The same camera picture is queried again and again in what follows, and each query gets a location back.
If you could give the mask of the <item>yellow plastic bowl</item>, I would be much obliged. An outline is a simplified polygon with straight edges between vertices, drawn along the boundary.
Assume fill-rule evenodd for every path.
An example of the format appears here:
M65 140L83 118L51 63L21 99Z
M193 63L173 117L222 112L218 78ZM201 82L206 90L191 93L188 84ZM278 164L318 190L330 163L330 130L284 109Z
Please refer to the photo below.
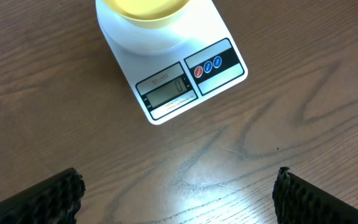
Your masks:
M191 0L103 0L112 11L131 24L159 29L178 20Z

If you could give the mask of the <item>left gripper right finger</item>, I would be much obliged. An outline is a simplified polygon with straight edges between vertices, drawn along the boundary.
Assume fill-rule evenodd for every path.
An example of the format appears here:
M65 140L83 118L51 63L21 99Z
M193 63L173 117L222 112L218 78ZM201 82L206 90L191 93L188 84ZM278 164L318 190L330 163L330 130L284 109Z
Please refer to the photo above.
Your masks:
M279 224L358 224L358 209L289 172L278 170L272 192Z

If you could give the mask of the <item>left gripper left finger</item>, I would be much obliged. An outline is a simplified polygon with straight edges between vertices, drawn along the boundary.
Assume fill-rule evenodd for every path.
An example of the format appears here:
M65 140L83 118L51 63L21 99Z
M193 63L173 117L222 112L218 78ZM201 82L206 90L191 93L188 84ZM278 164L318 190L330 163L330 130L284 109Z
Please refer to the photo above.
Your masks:
M0 223L75 224L85 190L83 176L66 169L0 202Z

